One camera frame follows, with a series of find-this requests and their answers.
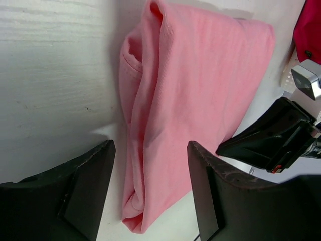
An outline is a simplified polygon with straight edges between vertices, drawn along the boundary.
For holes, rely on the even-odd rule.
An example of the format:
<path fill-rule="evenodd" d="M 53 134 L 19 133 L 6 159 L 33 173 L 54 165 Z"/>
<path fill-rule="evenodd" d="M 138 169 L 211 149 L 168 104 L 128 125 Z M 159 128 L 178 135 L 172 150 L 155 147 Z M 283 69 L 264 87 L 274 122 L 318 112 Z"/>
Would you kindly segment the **pink t-shirt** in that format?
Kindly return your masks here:
<path fill-rule="evenodd" d="M 131 232 L 145 233 L 190 192 L 188 142 L 215 152 L 233 136 L 274 46 L 270 24 L 147 1 L 119 66 L 127 124 L 122 221 Z"/>

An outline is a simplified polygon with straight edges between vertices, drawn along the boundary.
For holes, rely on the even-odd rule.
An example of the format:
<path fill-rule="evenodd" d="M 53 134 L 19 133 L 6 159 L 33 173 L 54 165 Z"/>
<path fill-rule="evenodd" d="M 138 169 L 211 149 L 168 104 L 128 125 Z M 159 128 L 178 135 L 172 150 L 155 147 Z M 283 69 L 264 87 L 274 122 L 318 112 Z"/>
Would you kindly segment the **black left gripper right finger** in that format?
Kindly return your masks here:
<path fill-rule="evenodd" d="M 320 176 L 276 184 L 188 143 L 201 240 L 320 240 Z"/>

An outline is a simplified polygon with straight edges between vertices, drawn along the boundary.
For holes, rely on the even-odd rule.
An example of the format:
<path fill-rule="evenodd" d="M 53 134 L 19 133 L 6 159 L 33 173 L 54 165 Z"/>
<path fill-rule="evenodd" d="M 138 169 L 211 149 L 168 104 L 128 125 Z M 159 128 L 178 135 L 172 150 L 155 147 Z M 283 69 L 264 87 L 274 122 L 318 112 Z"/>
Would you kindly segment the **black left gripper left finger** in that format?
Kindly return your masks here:
<path fill-rule="evenodd" d="M 115 153 L 106 140 L 55 168 L 1 184 L 1 240 L 96 240 Z"/>

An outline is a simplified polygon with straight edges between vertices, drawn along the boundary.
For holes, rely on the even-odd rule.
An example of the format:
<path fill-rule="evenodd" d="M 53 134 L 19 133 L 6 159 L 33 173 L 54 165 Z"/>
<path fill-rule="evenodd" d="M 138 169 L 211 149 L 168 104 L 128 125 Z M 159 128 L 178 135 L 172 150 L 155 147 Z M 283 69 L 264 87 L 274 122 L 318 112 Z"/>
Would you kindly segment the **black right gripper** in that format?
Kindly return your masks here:
<path fill-rule="evenodd" d="M 298 103 L 281 97 L 256 122 L 222 142 L 216 154 L 280 173 L 299 157 L 320 159 L 315 122 Z"/>

